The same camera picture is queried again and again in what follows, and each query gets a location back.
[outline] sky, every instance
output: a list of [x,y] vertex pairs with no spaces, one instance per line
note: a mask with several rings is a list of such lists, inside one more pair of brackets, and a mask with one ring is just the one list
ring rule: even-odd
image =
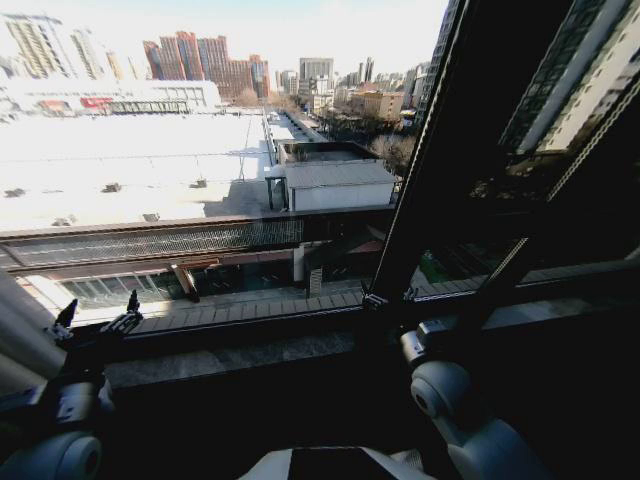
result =
[[406,72],[429,60],[447,0],[3,0],[2,13],[42,14],[88,27],[107,48],[146,64],[143,40],[178,30],[226,35],[229,55],[298,70],[300,57],[333,57],[334,71]]

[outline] white wall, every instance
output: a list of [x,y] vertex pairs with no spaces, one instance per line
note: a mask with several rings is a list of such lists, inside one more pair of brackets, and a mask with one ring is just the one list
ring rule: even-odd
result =
[[326,208],[367,207],[387,205],[393,183],[373,185],[349,185],[337,187],[300,188],[295,191],[296,212]]

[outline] high-rise building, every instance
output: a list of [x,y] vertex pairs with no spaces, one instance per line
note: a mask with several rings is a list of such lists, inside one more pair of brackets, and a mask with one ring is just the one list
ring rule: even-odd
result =
[[160,68],[163,80],[186,80],[176,37],[160,37]]
[[193,33],[178,32],[176,37],[161,37],[160,47],[154,42],[143,44],[154,79],[212,81],[227,100],[247,88],[259,98],[269,95],[268,62],[259,55],[229,59],[224,36],[196,38]]
[[3,14],[32,76],[86,77],[86,69],[62,22],[44,15]]
[[154,42],[142,42],[144,46],[144,53],[149,62],[149,68],[151,69],[151,78],[154,80],[164,80],[164,74],[162,73],[162,66],[160,65],[160,47]]
[[293,70],[285,70],[281,74],[282,88],[286,95],[298,94],[298,73]]
[[444,48],[447,43],[447,38],[449,37],[449,32],[451,31],[451,28],[453,26],[453,19],[456,14],[456,9],[458,8],[458,3],[459,0],[449,0],[447,9],[444,12],[442,25],[440,25],[440,33],[438,34],[438,41],[436,42],[436,47],[433,49],[431,64],[429,65],[429,70],[427,71],[427,78],[424,83],[422,93],[420,94],[420,99],[418,101],[418,107],[416,110],[416,124],[418,125],[422,123],[427,110],[429,96],[431,95],[431,90],[433,89],[433,84],[436,80],[436,73],[438,72],[440,60],[442,59],[442,55],[444,54]]
[[282,84],[282,72],[276,70],[276,92],[284,93],[284,85]]
[[129,69],[131,70],[131,78],[133,80],[144,80],[142,73],[138,70],[133,58],[127,57],[127,63],[129,64]]
[[327,77],[333,87],[333,58],[301,58],[300,81],[316,77]]
[[413,106],[413,92],[416,87],[416,79],[419,75],[424,74],[429,69],[430,62],[422,62],[411,70],[407,70],[404,78],[404,97],[402,105],[405,107]]
[[501,144],[517,154],[567,149],[640,47],[638,10],[638,2],[575,2]]
[[250,55],[249,63],[251,65],[251,83],[253,90],[258,98],[267,98],[269,96],[269,62],[262,60],[260,55]]
[[367,57],[367,66],[364,71],[364,81],[370,82],[373,78],[373,59],[371,57]]
[[78,51],[80,60],[89,78],[99,80],[105,76],[109,76],[105,69],[105,62],[107,61],[106,52],[93,38],[90,30],[74,30],[71,34],[71,40]]
[[198,52],[204,70],[204,79],[214,82],[220,95],[229,98],[229,56],[227,54],[227,37],[198,39]]
[[198,41],[193,32],[177,32],[176,43],[180,52],[180,60],[184,68],[186,80],[204,80],[200,55],[198,54]]
[[224,75],[226,95],[223,98],[236,98],[243,90],[253,90],[251,79],[251,65],[247,60],[229,60],[228,71]]
[[118,57],[115,52],[107,52],[107,60],[109,61],[109,66],[111,67],[111,71],[113,72],[113,76],[116,77],[116,80],[124,80],[125,75],[120,66],[120,62],[118,62]]
[[[640,71],[640,29],[636,25],[640,18],[640,3],[635,2],[635,6],[632,4],[625,13],[606,43],[598,50],[564,108],[556,112],[552,122],[548,122],[550,128],[546,134],[542,137],[536,136],[533,141],[529,134],[525,135],[520,150],[531,150],[534,147],[536,151],[571,150],[574,140],[579,144],[591,133],[597,122]],[[596,19],[591,26],[591,36],[596,34],[598,20]]]

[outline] building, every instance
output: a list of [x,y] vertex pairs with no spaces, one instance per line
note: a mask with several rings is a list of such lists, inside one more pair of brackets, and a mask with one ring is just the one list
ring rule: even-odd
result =
[[427,73],[420,74],[416,77],[413,82],[413,92],[411,93],[411,103],[409,104],[410,107],[418,109],[428,80],[429,75]]
[[116,80],[124,80],[125,74],[120,66],[120,62],[118,62],[118,56],[115,52],[107,52],[107,60],[109,61],[109,66],[111,67],[111,71],[113,72],[113,76]]
[[21,56],[0,57],[2,75],[9,78],[31,78],[26,61]]
[[333,58],[301,58],[300,81],[327,77],[333,88]]
[[227,37],[219,35],[216,38],[200,38],[198,51],[205,80],[211,80],[219,85],[220,95],[223,97],[231,97]]
[[259,55],[249,60],[231,60],[227,38],[196,38],[178,32],[176,37],[161,37],[161,46],[143,42],[152,77],[157,80],[208,80],[214,82],[222,98],[232,100],[245,89],[258,98],[269,95],[269,64]]
[[338,87],[336,88],[333,96],[333,102],[336,106],[348,105],[351,102],[351,97],[355,93],[355,87]]
[[404,79],[404,97],[402,99],[402,105],[404,107],[415,107],[413,98],[414,91],[416,90],[416,80],[419,75],[422,75],[429,69],[430,62],[423,62],[412,68],[411,70],[407,70]]
[[[636,2],[636,7],[626,12],[599,48],[578,87],[537,144],[537,151],[563,151],[570,148],[574,139],[582,140],[640,70],[640,28],[637,20],[634,21],[639,14],[640,6]],[[531,148],[531,145],[533,143],[525,143],[521,148]]]
[[285,175],[292,212],[388,205],[395,183],[375,159],[293,162]]
[[282,84],[282,72],[276,70],[276,92],[284,93],[284,85]]
[[371,82],[373,78],[373,59],[371,57],[367,57],[367,66],[364,71],[364,81]]
[[333,89],[331,79],[325,75],[300,80],[298,96],[301,105],[309,113],[320,113],[333,107]]
[[129,69],[131,70],[131,77],[133,80],[144,80],[144,75],[138,70],[133,58],[127,57],[127,63],[129,64]]
[[269,62],[262,60],[260,55],[250,55],[251,86],[258,98],[267,98],[271,90],[269,82]]
[[204,72],[198,53],[198,41],[193,32],[177,32],[176,39],[185,80],[204,80]]
[[228,73],[224,77],[225,88],[223,91],[225,94],[223,98],[233,99],[244,90],[253,90],[251,65],[247,60],[229,60],[226,67]]
[[155,80],[164,80],[164,74],[162,73],[162,66],[160,65],[160,47],[154,42],[142,42],[144,47],[144,53],[149,62],[149,68],[151,69],[151,78]]
[[447,38],[449,38],[449,32],[451,32],[451,28],[453,27],[453,19],[455,17],[456,10],[458,8],[458,3],[459,3],[459,0],[449,0],[447,9],[444,12],[442,24],[440,25],[440,33],[438,34],[438,40],[436,42],[436,46],[431,56],[431,63],[429,64],[429,69],[427,70],[427,78],[422,87],[422,91],[419,93],[420,98],[417,100],[417,102],[415,102],[417,103],[417,110],[416,110],[417,124],[421,124],[422,121],[424,120],[426,110],[427,110],[427,103],[429,101],[431,90],[433,89],[433,85],[436,80],[436,73],[438,72],[438,67],[440,66],[442,55],[444,54]]
[[87,76],[92,80],[99,80],[108,75],[103,67],[103,58],[106,58],[106,53],[92,37],[91,31],[86,29],[74,30],[71,34]]
[[364,94],[364,115],[384,120],[397,120],[402,109],[402,92],[366,92]]
[[402,92],[352,92],[349,103],[355,115],[377,117],[386,121],[400,119]]
[[108,113],[112,102],[176,100],[191,112],[213,112],[221,103],[216,85],[206,81],[20,79],[7,85],[7,97],[23,112],[53,105],[69,114],[105,113],[105,108]]
[[281,74],[282,89],[285,95],[298,95],[298,73],[285,70]]
[[321,114],[333,107],[333,94],[312,93],[303,104],[309,113]]
[[11,36],[26,60],[31,76],[88,78],[70,32],[58,19],[44,15],[3,14]]
[[176,37],[160,37],[159,58],[163,80],[187,79]]

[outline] skyscraper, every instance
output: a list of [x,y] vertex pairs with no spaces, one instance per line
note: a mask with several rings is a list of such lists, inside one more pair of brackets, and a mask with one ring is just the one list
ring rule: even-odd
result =
[[251,82],[253,90],[258,98],[267,98],[269,96],[269,62],[260,58],[260,55],[249,56],[251,65]]
[[228,79],[225,78],[229,73],[227,37],[198,39],[198,52],[200,53],[204,79],[214,82],[220,90],[220,95],[228,98],[229,85]]
[[105,52],[102,51],[99,53],[101,48],[93,40],[91,31],[84,29],[74,30],[71,34],[71,40],[78,50],[78,55],[84,65],[87,76],[94,80],[103,78],[105,76],[105,71],[102,66],[102,62],[100,62],[102,59],[99,58],[99,55],[100,53],[105,55]]
[[249,60],[230,60],[227,38],[196,38],[190,32],[160,37],[160,46],[143,42],[154,79],[208,80],[218,87],[220,96],[233,99],[249,88],[259,98],[269,95],[269,64],[259,55]]
[[2,19],[26,59],[31,75],[36,78],[55,74],[86,77],[71,35],[60,20],[44,15],[11,14],[2,15]]
[[276,70],[276,92],[280,93],[284,91],[284,86],[282,85],[282,72]]
[[364,72],[364,81],[370,82],[373,78],[373,59],[371,57],[367,57],[367,66]]
[[317,77],[328,77],[333,87],[333,58],[301,58],[300,80],[309,80]]
[[107,60],[109,61],[109,66],[111,67],[111,70],[113,71],[113,75],[114,77],[116,77],[116,80],[124,80],[125,79],[124,72],[122,71],[122,67],[118,62],[118,57],[116,56],[116,53],[107,52]]
[[436,42],[436,47],[433,49],[431,64],[429,65],[429,70],[427,71],[427,78],[424,83],[422,94],[420,95],[418,108],[416,110],[417,125],[420,125],[422,123],[427,110],[427,102],[429,101],[429,96],[431,95],[431,90],[433,89],[433,84],[436,80],[436,73],[438,72],[438,67],[440,66],[440,60],[442,59],[442,54],[444,53],[444,48],[447,43],[447,38],[449,37],[449,32],[451,31],[451,28],[453,26],[453,18],[456,14],[456,9],[458,8],[458,1],[459,0],[449,0],[447,9],[444,12],[442,25],[440,26],[440,33],[438,34],[438,41]]
[[282,72],[282,87],[287,95],[298,94],[298,74],[293,70]]
[[160,47],[155,42],[142,42],[144,46],[144,53],[149,61],[149,67],[151,68],[151,78],[155,80],[164,80],[164,74],[162,73],[162,67],[160,65]]
[[160,37],[159,57],[163,80],[187,79],[176,37]]
[[185,78],[187,80],[204,80],[195,33],[177,32],[176,42],[180,52],[180,60],[184,67]]

